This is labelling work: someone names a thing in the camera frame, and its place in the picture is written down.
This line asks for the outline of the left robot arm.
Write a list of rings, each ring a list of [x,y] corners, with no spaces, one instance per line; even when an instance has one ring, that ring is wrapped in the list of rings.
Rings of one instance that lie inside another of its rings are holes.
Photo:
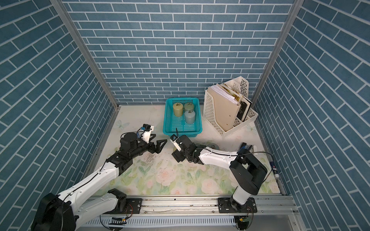
[[[95,172],[79,183],[58,194],[49,193],[41,199],[31,225],[33,231],[75,231],[86,222],[106,212],[118,211],[133,214],[134,209],[127,202],[127,195],[111,189],[102,197],[91,202],[87,200],[108,182],[122,175],[133,159],[146,152],[159,154],[167,143],[166,139],[152,139],[149,134],[144,140],[135,132],[127,132],[120,139],[120,148]]]

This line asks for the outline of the yellow-green canister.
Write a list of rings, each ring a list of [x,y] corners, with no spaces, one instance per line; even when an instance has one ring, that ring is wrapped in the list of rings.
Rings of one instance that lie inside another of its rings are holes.
[[[173,106],[173,113],[176,117],[181,117],[184,113],[184,106],[182,103],[174,103]]]

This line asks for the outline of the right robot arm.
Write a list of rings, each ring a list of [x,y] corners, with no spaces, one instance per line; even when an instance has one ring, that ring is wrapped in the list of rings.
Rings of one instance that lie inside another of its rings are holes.
[[[226,203],[235,212],[252,212],[247,206],[252,195],[257,195],[267,176],[267,168],[253,155],[251,146],[242,143],[237,152],[216,150],[205,145],[196,145],[186,135],[172,135],[171,142],[176,147],[172,156],[179,163],[214,165],[229,169],[238,186]]]

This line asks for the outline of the blue-grey canister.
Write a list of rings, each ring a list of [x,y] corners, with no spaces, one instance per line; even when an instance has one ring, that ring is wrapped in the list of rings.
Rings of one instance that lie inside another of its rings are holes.
[[[195,122],[196,113],[194,110],[185,111],[184,116],[187,124],[193,124]]]
[[[213,142],[208,143],[207,147],[209,147],[211,149],[215,149],[215,150],[220,150],[220,147],[217,144],[213,143]]]

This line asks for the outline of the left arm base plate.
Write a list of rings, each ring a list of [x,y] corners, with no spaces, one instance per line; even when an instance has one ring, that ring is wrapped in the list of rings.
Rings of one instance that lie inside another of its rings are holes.
[[[115,208],[107,214],[139,214],[142,206],[143,199],[142,198],[131,198],[127,197],[127,195],[123,192],[121,192],[118,189],[111,189],[108,191],[108,193],[111,193],[115,195],[115,197],[118,199],[117,204]]]

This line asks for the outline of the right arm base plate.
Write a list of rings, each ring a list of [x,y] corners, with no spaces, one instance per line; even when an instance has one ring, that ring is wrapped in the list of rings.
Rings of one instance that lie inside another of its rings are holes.
[[[253,197],[249,196],[245,204],[241,205],[233,197],[217,198],[219,213],[256,213],[257,207]]]

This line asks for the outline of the green canister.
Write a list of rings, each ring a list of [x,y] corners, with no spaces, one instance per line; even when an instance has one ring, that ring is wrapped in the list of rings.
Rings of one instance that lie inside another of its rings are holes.
[[[194,104],[192,102],[188,102],[184,104],[184,111],[194,111]]]

